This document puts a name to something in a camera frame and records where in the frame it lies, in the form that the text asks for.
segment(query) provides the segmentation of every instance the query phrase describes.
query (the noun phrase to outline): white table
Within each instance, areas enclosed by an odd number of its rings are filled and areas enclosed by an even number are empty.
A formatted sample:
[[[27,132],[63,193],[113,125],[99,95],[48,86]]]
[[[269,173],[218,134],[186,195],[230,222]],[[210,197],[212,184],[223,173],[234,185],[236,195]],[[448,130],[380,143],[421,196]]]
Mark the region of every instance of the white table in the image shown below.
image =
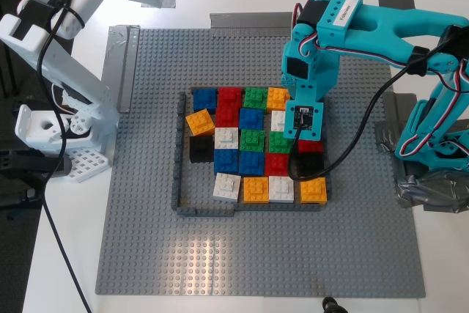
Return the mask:
[[[214,12],[291,11],[306,0],[177,0],[176,9],[140,8],[125,0],[105,0],[76,37],[73,56],[101,77],[109,26],[140,25],[143,28],[209,28]],[[468,0],[415,0],[417,8],[463,15],[469,18]],[[376,4],[377,0],[364,0]],[[423,39],[413,44],[433,46]],[[403,78],[396,92],[428,96],[434,78]],[[112,156],[113,142],[107,154]],[[191,297],[191,296],[102,296],[95,294],[101,236],[111,171],[85,183],[50,182],[47,190],[56,226],[78,280],[93,312],[321,312],[320,298]],[[469,212],[459,215],[425,213],[414,209],[418,244],[424,269],[426,298],[339,299],[350,313],[467,312],[469,292]],[[41,216],[24,304],[25,313],[84,312],[80,299],[47,219]]]

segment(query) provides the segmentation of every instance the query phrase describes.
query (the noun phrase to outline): black cable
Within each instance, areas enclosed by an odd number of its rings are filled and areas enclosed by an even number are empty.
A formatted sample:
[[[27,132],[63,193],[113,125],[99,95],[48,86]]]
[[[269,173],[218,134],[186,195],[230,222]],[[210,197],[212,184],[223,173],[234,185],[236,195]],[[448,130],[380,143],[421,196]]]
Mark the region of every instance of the black cable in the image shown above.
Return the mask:
[[[353,137],[352,141],[347,146],[345,151],[327,168],[321,170],[320,172],[316,172],[314,174],[303,176],[303,177],[297,176],[292,171],[292,164],[293,164],[293,160],[295,159],[295,156],[298,153],[298,140],[300,138],[301,129],[303,127],[303,124],[300,123],[300,127],[297,129],[297,132],[295,134],[295,139],[293,141],[292,149],[290,150],[290,154],[288,157],[288,166],[287,166],[288,176],[294,181],[309,181],[309,180],[316,179],[318,177],[325,176],[329,172],[333,171],[352,152],[353,148],[355,148],[355,145],[358,143],[363,131],[365,130],[366,123],[368,122],[368,119],[370,115],[372,114],[374,106],[376,105],[378,99],[380,99],[381,95],[385,92],[385,90],[387,90],[394,82],[399,80],[410,69],[411,65],[415,65],[424,60],[428,60],[429,58],[434,56],[437,52],[441,51],[442,48],[445,48],[449,44],[458,40],[463,34],[467,32],[469,32],[469,26],[462,28],[461,31],[457,34],[457,36],[450,37],[447,40],[443,41],[442,43],[434,47],[431,51],[429,51],[424,56],[421,56],[407,63],[407,65],[402,70],[400,70],[389,81],[383,84],[381,88],[374,94],[373,98],[370,100],[368,107],[365,110],[365,114],[363,114],[363,118],[361,119],[360,125],[358,126],[357,132],[355,133],[355,136]]]
[[[47,201],[45,199],[45,188],[47,186],[48,181],[51,179],[53,173],[57,170],[59,167],[60,163],[62,162],[62,159],[65,154],[65,148],[67,147],[67,139],[65,137],[66,131],[65,131],[65,126],[64,122],[62,121],[62,118],[60,117],[60,111],[56,107],[56,105],[53,102],[53,99],[51,95],[49,94],[47,87],[44,82],[44,77],[43,77],[43,61],[44,61],[44,56],[45,53],[47,52],[49,46],[52,43],[52,40],[54,39],[57,31],[59,30],[59,27],[62,25],[63,20],[65,19],[65,16],[67,15],[67,11],[69,9],[69,6],[72,4],[72,0],[67,0],[66,1],[66,7],[62,10],[62,13],[60,14],[59,18],[57,19],[57,22],[55,26],[53,27],[51,33],[48,35],[47,40],[44,43],[43,48],[41,49],[41,52],[37,58],[37,80],[39,81],[39,84],[41,86],[42,91],[44,92],[45,97],[47,98],[48,102],[51,104],[52,110],[57,118],[57,121],[59,123],[60,127],[60,133],[62,137],[62,146],[60,148],[60,153],[59,153],[59,158],[56,167],[52,172],[50,172],[44,180],[44,185],[41,190],[41,193],[43,195],[43,207],[45,214],[47,215],[47,219],[49,220],[49,224],[51,225],[53,236],[56,238],[57,244],[59,245],[60,253],[62,253],[62,256],[64,257],[65,264],[67,265],[68,271],[70,272],[70,276],[72,276],[73,283],[75,284],[75,287],[78,291],[78,294],[80,295],[81,302],[83,302],[83,305],[85,306],[85,309],[88,313],[91,313],[91,309],[89,308],[89,304],[86,301],[86,298],[83,294],[83,291],[81,290],[80,284],[78,283],[78,280],[76,278],[75,272],[73,271],[72,265],[70,264],[70,261],[68,259],[67,253],[65,252],[64,246],[62,245],[62,241],[60,240],[59,233],[57,232],[57,228],[55,223],[53,222],[51,211],[49,210]]]

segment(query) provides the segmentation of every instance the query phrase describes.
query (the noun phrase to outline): orange lego brick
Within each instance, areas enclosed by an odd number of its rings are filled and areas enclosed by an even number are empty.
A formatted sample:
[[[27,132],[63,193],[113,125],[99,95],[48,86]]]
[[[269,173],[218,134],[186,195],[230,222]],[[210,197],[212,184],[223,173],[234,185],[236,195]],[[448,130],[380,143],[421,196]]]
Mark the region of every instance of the orange lego brick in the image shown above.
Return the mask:
[[[215,133],[215,125],[207,109],[188,115],[185,119],[194,136],[207,136]]]
[[[244,178],[244,202],[268,203],[269,202],[269,178],[245,177]]]
[[[285,88],[269,88],[267,94],[267,112],[272,110],[285,110],[287,100],[290,99],[288,90]]]
[[[325,186],[325,178],[318,177],[311,181],[300,183],[300,202],[318,203],[325,205],[328,201],[328,193]]]

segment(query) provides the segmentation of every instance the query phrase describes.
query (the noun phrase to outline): gray baseplate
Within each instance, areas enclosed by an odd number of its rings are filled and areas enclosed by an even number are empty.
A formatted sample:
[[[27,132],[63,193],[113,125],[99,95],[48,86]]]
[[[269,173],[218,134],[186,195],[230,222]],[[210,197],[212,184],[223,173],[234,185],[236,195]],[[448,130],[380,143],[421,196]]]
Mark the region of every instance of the gray baseplate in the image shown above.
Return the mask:
[[[382,104],[331,174],[333,199],[321,211],[192,218],[172,210],[179,92],[278,86],[286,41],[213,38],[208,29],[141,30],[131,112],[117,134],[97,294],[425,296],[412,210],[396,203],[391,158],[375,147]],[[331,161],[388,78],[386,65],[342,59],[328,95]],[[208,182],[198,174],[187,178]]]

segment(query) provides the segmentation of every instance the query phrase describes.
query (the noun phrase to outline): red and white wire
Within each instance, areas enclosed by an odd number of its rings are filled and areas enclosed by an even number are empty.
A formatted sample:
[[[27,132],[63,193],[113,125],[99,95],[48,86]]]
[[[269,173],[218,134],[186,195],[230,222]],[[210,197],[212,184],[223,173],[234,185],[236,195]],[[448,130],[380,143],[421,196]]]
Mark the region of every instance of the red and white wire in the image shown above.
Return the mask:
[[[302,11],[303,7],[301,6],[301,4],[296,3],[292,13],[292,29],[296,26],[296,20],[298,19],[298,16],[299,14],[301,14]]]
[[[302,57],[307,57],[310,51],[307,51],[306,54],[303,53],[303,48],[306,44],[313,42],[317,37],[317,32],[310,34],[307,38],[300,42],[299,52]]]
[[[456,71],[456,75],[454,76],[454,86],[457,91],[460,91],[461,83],[459,81],[459,70]],[[432,138],[433,133],[444,123],[445,119],[448,117],[449,113],[451,113],[451,110],[453,110],[453,107],[456,105],[456,102],[459,98],[461,93],[455,92],[453,98],[451,99],[451,102],[449,105],[446,107],[446,110],[444,114],[441,116],[441,118],[437,121],[436,125],[433,127],[432,132],[428,133],[418,144],[417,146],[411,150],[410,152],[405,153],[405,150],[407,149],[407,146],[414,142],[415,140],[418,139],[418,135],[414,135],[410,137],[406,142],[404,142],[401,146],[401,149],[399,150],[399,155],[403,158],[410,157],[412,155],[415,155],[418,153],[422,147]]]

